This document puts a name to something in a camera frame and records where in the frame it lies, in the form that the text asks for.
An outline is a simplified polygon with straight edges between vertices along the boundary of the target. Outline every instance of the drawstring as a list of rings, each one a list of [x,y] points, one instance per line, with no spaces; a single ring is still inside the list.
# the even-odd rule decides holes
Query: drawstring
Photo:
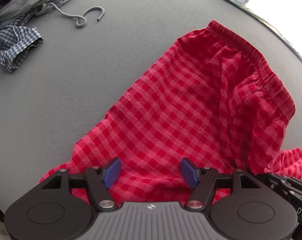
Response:
[[[84,15],[92,10],[100,10],[101,11],[101,14],[99,16],[99,18],[97,19],[97,21],[101,20],[101,18],[103,17],[103,15],[105,14],[106,10],[103,8],[103,7],[100,7],[100,6],[94,6],[94,7],[91,7],[89,9],[87,9],[82,15],[71,15],[71,14],[67,14],[67,13],[64,13],[63,11],[61,11],[58,6],[56,6],[53,2],[48,2],[48,4],[51,4],[53,5],[53,7],[59,12],[61,13],[63,16],[65,17],[68,17],[68,18],[75,18],[77,19],[76,22],[75,22],[75,26],[77,28],[82,28],[84,26],[87,25],[87,19],[84,18]]]

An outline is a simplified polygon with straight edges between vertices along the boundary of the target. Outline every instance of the white logo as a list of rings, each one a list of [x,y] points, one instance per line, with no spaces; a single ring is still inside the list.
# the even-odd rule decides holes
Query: white logo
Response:
[[[153,209],[155,209],[156,207],[157,207],[157,206],[155,206],[155,205],[153,205],[153,204],[150,204],[150,205],[147,206],[147,208],[150,209],[150,210],[153,210]]]

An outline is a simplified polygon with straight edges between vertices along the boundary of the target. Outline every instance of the red gingham shorts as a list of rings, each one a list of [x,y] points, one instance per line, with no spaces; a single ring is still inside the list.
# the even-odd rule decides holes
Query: red gingham shorts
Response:
[[[263,55],[213,20],[179,38],[78,141],[70,173],[120,157],[110,190],[122,201],[186,201],[179,164],[302,179],[302,149],[281,151],[294,102]],[[220,190],[215,200],[225,196]],[[84,190],[72,193],[87,201]]]

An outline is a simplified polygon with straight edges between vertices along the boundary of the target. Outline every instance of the circular cap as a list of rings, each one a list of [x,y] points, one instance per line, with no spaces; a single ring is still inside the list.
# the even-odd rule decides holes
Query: circular cap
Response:
[[[239,206],[238,215],[249,223],[261,224],[270,221],[275,213],[273,208],[268,204],[248,202]]]
[[[198,209],[198,208],[202,208],[203,204],[202,204],[202,202],[197,201],[197,200],[190,200],[188,202],[187,206],[192,209]]]
[[[28,218],[37,224],[52,224],[60,220],[65,213],[65,209],[63,206],[46,202],[39,203],[31,207],[28,212]]]
[[[115,203],[112,200],[102,200],[99,203],[99,206],[102,208],[113,208]]]

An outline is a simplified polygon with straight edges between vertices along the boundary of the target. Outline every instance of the silver bolt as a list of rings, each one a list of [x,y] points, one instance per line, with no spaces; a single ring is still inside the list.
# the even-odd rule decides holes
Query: silver bolt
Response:
[[[191,200],[188,202],[188,207],[192,209],[199,209],[203,207],[203,204],[200,201],[197,200]]]
[[[99,206],[102,208],[113,208],[115,203],[112,200],[102,200],[99,203]]]

